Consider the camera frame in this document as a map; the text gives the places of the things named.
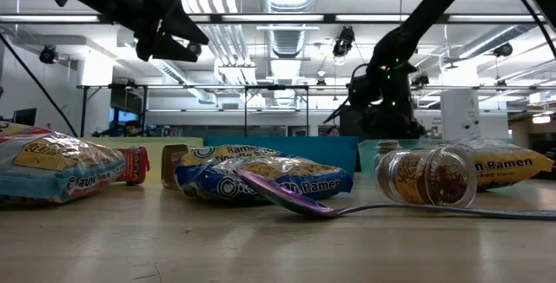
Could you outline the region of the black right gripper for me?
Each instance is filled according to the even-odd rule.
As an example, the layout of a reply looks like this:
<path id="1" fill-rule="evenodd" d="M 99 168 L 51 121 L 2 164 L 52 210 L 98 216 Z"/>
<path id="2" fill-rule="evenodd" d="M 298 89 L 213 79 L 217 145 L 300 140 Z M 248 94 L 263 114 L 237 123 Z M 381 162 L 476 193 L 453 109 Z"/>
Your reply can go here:
<path id="1" fill-rule="evenodd" d="M 411 98 L 383 100 L 361 113 L 361 127 L 368 139 L 418 139 L 425 128 L 414 116 Z"/>

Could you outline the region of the glass jar of brown spice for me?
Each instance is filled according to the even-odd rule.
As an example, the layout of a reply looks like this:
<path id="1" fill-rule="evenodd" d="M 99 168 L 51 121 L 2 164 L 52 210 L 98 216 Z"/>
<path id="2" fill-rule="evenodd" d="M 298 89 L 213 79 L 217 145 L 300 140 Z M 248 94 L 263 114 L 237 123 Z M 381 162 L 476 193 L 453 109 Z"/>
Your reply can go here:
<path id="1" fill-rule="evenodd" d="M 376 167 L 376 180 L 392 201 L 468 207 L 476 195 L 478 178 L 463 149 L 442 145 L 387 153 Z"/>

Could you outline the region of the iridescent purple metal spoon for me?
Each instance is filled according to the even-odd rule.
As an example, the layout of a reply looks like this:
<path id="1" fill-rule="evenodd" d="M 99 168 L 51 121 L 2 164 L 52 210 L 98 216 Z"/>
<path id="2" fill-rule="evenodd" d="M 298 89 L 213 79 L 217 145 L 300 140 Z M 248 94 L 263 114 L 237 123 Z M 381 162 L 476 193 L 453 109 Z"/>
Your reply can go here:
<path id="1" fill-rule="evenodd" d="M 271 201 L 275 205 L 282 206 L 292 212 L 315 218 L 333 219 L 346 214 L 352 214 L 368 209 L 379 208 L 401 208 L 419 209 L 429 212 L 469 214 L 479 217 L 515 220 L 555 220 L 556 211 L 508 211 L 488 210 L 465 207 L 439 207 L 431 205 L 415 205 L 406 203 L 373 203 L 356 207 L 331 208 L 324 204 L 297 194 L 286 189 L 273 181 L 266 181 L 260 175 L 244 170 L 235 170 L 234 173 L 242 179 L 256 193 Z"/>

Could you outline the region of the yellow ramen noodle packet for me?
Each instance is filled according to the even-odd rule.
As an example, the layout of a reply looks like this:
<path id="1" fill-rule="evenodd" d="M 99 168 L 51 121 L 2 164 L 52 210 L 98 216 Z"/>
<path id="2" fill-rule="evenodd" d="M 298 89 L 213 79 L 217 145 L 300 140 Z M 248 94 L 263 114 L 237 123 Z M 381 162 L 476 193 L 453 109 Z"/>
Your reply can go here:
<path id="1" fill-rule="evenodd" d="M 483 137 L 461 139 L 453 144 L 466 151 L 477 173 L 477 190 L 512 186 L 552 171 L 554 161 L 529 148 Z"/>

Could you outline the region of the smoked paprika spice tin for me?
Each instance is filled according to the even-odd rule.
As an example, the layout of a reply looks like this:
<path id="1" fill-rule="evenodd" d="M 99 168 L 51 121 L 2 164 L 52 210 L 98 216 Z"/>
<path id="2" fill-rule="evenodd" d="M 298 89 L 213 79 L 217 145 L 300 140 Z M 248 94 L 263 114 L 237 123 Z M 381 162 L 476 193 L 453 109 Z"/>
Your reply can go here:
<path id="1" fill-rule="evenodd" d="M 167 145 L 162 150 L 161 182 L 166 189 L 178 190 L 175 181 L 175 170 L 189 147 L 185 144 Z"/>
<path id="2" fill-rule="evenodd" d="M 135 146 L 119 148 L 119 151 L 124 156 L 125 167 L 116 181 L 125 182 L 128 186 L 143 184 L 150 169 L 147 149 L 144 146 Z"/>

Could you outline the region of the blue ramen noodle packet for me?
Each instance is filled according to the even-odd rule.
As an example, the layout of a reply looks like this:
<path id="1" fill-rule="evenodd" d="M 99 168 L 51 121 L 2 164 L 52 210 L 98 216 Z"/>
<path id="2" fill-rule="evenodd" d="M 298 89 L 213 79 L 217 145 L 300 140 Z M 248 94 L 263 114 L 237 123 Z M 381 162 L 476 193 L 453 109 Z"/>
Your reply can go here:
<path id="1" fill-rule="evenodd" d="M 314 200 L 349 193 L 353 176 L 346 170 L 271 148 L 221 145 L 190 148 L 175 168 L 175 183 L 188 197 L 253 206 L 268 200 L 243 178 L 286 188 Z"/>

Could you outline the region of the pink and blue ramen packet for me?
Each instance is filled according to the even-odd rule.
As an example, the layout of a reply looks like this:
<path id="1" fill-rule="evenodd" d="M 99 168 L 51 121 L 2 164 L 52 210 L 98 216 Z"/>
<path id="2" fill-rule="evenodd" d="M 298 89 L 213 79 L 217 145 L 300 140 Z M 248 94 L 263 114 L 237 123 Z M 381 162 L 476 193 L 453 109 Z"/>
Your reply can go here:
<path id="1" fill-rule="evenodd" d="M 124 169 L 116 149 L 0 122 L 0 206 L 73 201 L 107 187 Z"/>

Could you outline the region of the large black monitor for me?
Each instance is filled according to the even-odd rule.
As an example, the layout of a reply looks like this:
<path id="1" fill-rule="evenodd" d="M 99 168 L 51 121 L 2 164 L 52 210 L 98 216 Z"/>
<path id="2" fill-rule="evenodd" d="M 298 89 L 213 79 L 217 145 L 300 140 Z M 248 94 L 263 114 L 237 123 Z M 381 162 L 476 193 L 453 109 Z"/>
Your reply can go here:
<path id="1" fill-rule="evenodd" d="M 361 126 L 362 115 L 350 106 L 344 106 L 340 112 L 340 131 L 342 136 L 353 136 L 363 140 L 366 134 Z"/>

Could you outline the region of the mint green plastic tray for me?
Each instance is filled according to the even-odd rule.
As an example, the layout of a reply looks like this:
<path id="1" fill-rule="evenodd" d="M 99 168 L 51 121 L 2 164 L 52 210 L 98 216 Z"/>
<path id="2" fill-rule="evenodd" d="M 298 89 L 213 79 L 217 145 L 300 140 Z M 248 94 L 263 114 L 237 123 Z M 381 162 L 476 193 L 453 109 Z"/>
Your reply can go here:
<path id="1" fill-rule="evenodd" d="M 485 137 L 474 137 L 466 139 L 442 140 L 442 139 L 405 139 L 405 140 L 365 140 L 358 144 L 358 154 L 361 166 L 361 172 L 367 176 L 374 178 L 375 162 L 374 158 L 378 154 L 379 145 L 382 142 L 393 142 L 398 144 L 402 149 L 414 149 L 443 144 L 463 143 L 468 146 L 493 146 L 496 148 L 515 147 L 512 139 L 491 139 Z"/>

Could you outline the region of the dark teal plastic bin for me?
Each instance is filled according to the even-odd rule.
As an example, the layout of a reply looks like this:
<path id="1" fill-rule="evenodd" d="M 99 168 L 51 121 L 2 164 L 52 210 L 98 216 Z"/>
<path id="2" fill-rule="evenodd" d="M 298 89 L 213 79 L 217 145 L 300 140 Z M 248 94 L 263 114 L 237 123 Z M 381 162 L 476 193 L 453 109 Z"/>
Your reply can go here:
<path id="1" fill-rule="evenodd" d="M 249 145 L 271 148 L 320 164 L 343 168 L 350 175 L 358 170 L 358 142 L 350 136 L 205 137 L 205 146 Z"/>

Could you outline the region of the blue-lit screen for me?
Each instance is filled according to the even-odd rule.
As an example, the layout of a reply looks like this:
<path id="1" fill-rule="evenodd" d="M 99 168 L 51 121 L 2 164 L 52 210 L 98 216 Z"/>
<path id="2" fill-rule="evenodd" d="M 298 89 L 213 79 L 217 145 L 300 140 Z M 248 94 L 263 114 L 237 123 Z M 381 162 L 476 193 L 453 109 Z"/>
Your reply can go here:
<path id="1" fill-rule="evenodd" d="M 110 108 L 108 135 L 111 137 L 127 136 L 128 127 L 140 127 L 139 115 L 123 109 Z"/>

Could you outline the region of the black overhead beam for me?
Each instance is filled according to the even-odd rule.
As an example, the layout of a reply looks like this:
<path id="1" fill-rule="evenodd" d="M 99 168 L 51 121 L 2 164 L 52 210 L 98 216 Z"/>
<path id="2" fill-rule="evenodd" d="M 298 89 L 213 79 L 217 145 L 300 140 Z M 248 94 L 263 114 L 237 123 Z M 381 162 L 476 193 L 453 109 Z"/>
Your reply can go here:
<path id="1" fill-rule="evenodd" d="M 407 19 L 400 14 L 192 14 L 194 23 L 200 24 L 396 24 Z M 107 24 L 100 15 L 46 15 L 0 14 L 0 23 L 24 24 Z M 533 17 L 525 14 L 444 14 L 438 24 L 534 24 Z"/>

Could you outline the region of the yellow plastic tray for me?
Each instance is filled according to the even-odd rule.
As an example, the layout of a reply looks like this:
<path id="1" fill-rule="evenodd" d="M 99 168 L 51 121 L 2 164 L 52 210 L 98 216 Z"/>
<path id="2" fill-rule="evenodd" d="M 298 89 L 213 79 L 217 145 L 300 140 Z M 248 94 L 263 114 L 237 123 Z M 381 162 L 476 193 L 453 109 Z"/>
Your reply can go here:
<path id="1" fill-rule="evenodd" d="M 185 144 L 188 147 L 203 146 L 203 139 L 199 137 L 90 137 L 84 138 L 84 140 L 116 150 L 144 146 L 147 149 L 150 164 L 144 183 L 158 183 L 159 185 L 162 184 L 162 150 L 165 146 L 174 144 Z"/>

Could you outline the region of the small black monitor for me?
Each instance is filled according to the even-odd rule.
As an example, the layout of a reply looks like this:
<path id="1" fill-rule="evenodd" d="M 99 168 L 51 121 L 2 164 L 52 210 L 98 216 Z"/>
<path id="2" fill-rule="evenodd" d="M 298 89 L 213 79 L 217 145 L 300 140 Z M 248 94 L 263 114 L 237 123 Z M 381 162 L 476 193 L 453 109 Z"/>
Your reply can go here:
<path id="1" fill-rule="evenodd" d="M 36 121 L 36 109 L 19 109 L 13 114 L 13 122 L 28 126 L 34 126 Z"/>

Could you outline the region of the black metal rig frame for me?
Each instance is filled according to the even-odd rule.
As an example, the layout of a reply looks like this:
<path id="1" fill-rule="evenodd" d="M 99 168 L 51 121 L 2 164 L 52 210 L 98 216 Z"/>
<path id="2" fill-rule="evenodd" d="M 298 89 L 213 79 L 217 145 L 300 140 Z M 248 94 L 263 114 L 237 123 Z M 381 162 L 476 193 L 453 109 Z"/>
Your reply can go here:
<path id="1" fill-rule="evenodd" d="M 309 126 L 309 106 L 308 106 L 308 98 L 309 98 L 309 90 L 310 87 L 308 85 L 279 85 L 279 84 L 270 84 L 270 85 L 136 85 L 131 83 L 111 83 L 109 85 L 101 85 L 101 86 L 87 86 L 87 85 L 78 85 L 79 89 L 83 90 L 83 112 L 82 118 L 85 117 L 85 109 L 87 108 L 86 99 L 89 96 L 88 90 L 89 89 L 121 89 L 121 90 L 132 90 L 132 89 L 141 89 L 143 91 L 142 97 L 142 112 L 140 117 L 142 118 L 142 123 L 144 123 L 144 119 L 146 118 L 146 113 L 149 111 L 149 92 L 150 91 L 157 91 L 157 90 L 175 90 L 175 91 L 187 91 L 191 95 L 195 96 L 199 103 L 207 103 L 207 104 L 214 104 L 215 105 L 215 112 L 226 112 L 226 109 L 222 105 L 218 105 L 216 99 L 212 99 L 212 96 L 216 97 L 218 93 L 227 94 L 236 94 L 240 96 L 240 99 L 243 100 L 243 107 L 239 109 L 239 111 L 243 112 L 244 116 L 244 135 L 248 134 L 248 118 L 247 113 L 249 111 L 256 112 L 256 113 L 263 113 L 267 112 L 305 112 L 305 129 L 306 129 L 306 136 L 310 134 L 310 126 Z M 251 100 L 256 97 L 257 95 L 261 94 L 264 91 L 292 91 L 294 93 L 293 103 L 295 104 L 295 109 L 271 109 L 267 108 L 264 105 L 250 105 L 249 103 Z"/>

